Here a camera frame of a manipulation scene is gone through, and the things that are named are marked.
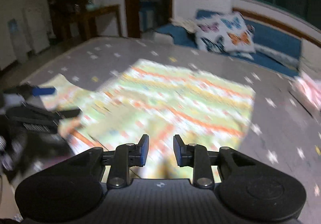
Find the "floor mat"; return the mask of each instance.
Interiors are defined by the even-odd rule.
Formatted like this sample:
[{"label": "floor mat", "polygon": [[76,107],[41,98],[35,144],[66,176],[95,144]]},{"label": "floor mat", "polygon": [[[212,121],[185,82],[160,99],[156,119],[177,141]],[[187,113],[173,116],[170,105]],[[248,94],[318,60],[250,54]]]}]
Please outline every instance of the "floor mat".
[{"label": "floor mat", "polygon": [[[57,88],[57,96],[44,99],[44,105],[56,98],[59,108],[79,106],[83,127],[73,135],[88,146],[114,150],[123,143],[137,143],[143,134],[150,136],[146,166],[137,172],[142,178],[192,178],[191,168],[177,167],[175,134],[186,144],[201,144],[208,150],[237,149],[250,125],[252,88],[208,72],[141,59],[98,92],[58,77],[46,83]],[[217,171],[214,177],[219,181]]]},{"label": "floor mat", "polygon": [[[76,86],[97,91],[101,83],[121,75],[140,58],[194,71],[200,69],[251,86],[255,91],[252,124],[241,139],[238,151],[297,178],[307,191],[307,203],[300,221],[319,223],[321,214],[317,209],[321,207],[321,124],[291,96],[288,88],[293,82],[281,74],[238,58],[179,45],[136,38],[97,37],[66,52],[26,81],[41,85],[55,75],[63,74]],[[78,140],[73,139],[75,143],[81,144],[75,146],[80,152],[85,144]],[[166,162],[162,169],[167,174]]]}]

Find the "striped blanket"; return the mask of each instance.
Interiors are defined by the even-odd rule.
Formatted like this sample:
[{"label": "striped blanket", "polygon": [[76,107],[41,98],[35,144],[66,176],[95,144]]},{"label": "striped blanket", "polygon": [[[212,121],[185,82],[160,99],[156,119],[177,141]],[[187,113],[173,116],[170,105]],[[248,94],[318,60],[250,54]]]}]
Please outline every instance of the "striped blanket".
[{"label": "striped blanket", "polygon": [[[83,100],[74,101],[75,93],[61,94],[70,99],[59,106],[80,106],[83,127],[72,134],[88,146],[114,150],[148,134],[149,155],[138,176],[191,178],[191,168],[177,167],[173,136],[208,150],[238,148],[250,125],[254,95],[248,86],[207,72],[139,60],[99,91],[82,92]],[[214,177],[219,180],[216,171]]]}]

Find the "room floor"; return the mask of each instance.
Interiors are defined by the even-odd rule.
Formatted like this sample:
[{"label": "room floor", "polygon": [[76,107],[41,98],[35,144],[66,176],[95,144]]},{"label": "room floor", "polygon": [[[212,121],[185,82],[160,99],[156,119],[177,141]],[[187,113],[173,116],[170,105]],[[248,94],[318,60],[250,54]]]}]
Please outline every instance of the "room floor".
[{"label": "room floor", "polygon": [[176,45],[155,44],[150,40],[98,38],[61,55],[28,76],[27,80],[38,85],[62,74],[74,85],[95,91],[139,59],[185,67],[196,73],[206,71],[250,86],[256,93],[252,121],[238,150],[299,179],[307,191],[300,220],[319,223],[321,156],[316,147],[321,146],[321,126],[292,99],[288,93],[289,78],[234,58]]},{"label": "room floor", "polygon": [[46,63],[54,60],[62,53],[82,43],[80,37],[73,37],[68,41],[43,50],[38,55],[32,56],[27,62],[17,64],[0,77],[0,90],[15,86]]},{"label": "room floor", "polygon": [[145,31],[141,34],[142,39],[153,40],[153,37],[154,37],[154,29]]}]

